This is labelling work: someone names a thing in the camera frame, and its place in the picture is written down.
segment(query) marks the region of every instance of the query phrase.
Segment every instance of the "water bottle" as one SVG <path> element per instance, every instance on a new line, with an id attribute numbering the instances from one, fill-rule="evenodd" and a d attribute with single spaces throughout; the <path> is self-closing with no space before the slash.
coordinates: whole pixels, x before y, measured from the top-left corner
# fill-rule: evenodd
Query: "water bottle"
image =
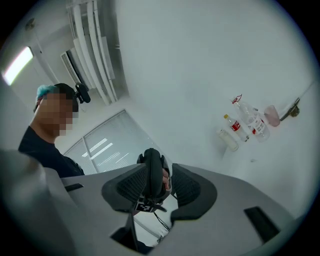
<path id="1" fill-rule="evenodd" d="M 250 104 L 241 100 L 240 96 L 234 97 L 231 101 L 235 108 L 235 111 L 239 117 L 245 122 L 245 124 L 252 131 L 254 136 L 259 142 L 266 141 L 270 132 L 265 122 L 260 118 L 259 113 Z"/>
<path id="2" fill-rule="evenodd" d="M 230 128 L 240 137 L 243 142 L 246 142 L 249 139 L 249 136 L 237 120 L 233 119 L 227 114 L 224 115 L 224 119 L 226 120 L 227 125 L 230 126 Z"/>

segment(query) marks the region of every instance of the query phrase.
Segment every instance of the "dark shirt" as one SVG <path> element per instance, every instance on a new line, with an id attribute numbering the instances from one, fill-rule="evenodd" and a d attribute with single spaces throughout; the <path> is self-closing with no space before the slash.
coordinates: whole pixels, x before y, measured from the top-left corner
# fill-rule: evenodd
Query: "dark shirt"
<path id="1" fill-rule="evenodd" d="M 38 160 L 43 167 L 56 170 L 60 178 L 84 175 L 84 171 L 76 162 L 60 154 L 55 144 L 40 138 L 30 126 L 27 128 L 18 150 Z"/>

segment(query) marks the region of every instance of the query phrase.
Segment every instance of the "hand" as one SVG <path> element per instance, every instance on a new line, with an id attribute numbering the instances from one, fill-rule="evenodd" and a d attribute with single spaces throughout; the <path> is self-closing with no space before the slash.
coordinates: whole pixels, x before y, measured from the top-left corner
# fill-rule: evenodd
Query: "hand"
<path id="1" fill-rule="evenodd" d="M 163 177 L 162 177 L 162 183 L 164 184 L 164 188 L 166 190 L 169 190 L 170 187 L 169 187 L 169 174 L 167 173 L 167 171 L 165 169 L 162 169 L 162 174 L 163 174 Z"/>

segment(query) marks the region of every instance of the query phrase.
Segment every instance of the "red label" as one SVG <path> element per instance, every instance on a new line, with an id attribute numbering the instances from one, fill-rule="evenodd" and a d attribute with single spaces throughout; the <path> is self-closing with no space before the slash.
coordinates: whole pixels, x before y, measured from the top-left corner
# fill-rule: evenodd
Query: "red label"
<path id="1" fill-rule="evenodd" d="M 240 123 L 238 121 L 235 121 L 231 128 L 232 130 L 237 131 L 240 128 Z"/>

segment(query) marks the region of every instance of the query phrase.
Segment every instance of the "plastic bottle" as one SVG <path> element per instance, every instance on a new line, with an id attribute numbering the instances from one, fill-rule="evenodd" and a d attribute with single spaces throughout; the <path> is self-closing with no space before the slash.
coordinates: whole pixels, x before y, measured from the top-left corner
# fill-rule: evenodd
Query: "plastic bottle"
<path id="1" fill-rule="evenodd" d="M 216 134 L 225 142 L 231 151 L 236 151 L 239 148 L 238 143 L 226 130 L 219 128 L 216 130 Z"/>
<path id="2" fill-rule="evenodd" d="M 230 126 L 230 128 L 240 137 L 243 142 L 246 142 L 249 139 L 249 136 L 237 120 L 233 119 L 227 114 L 224 115 L 224 119 L 226 120 L 228 126 Z"/>
<path id="3" fill-rule="evenodd" d="M 241 100 L 240 96 L 234 97 L 231 101 L 239 117 L 245 122 L 259 142 L 266 141 L 270 132 L 265 122 L 260 118 L 259 113 L 250 104 Z"/>

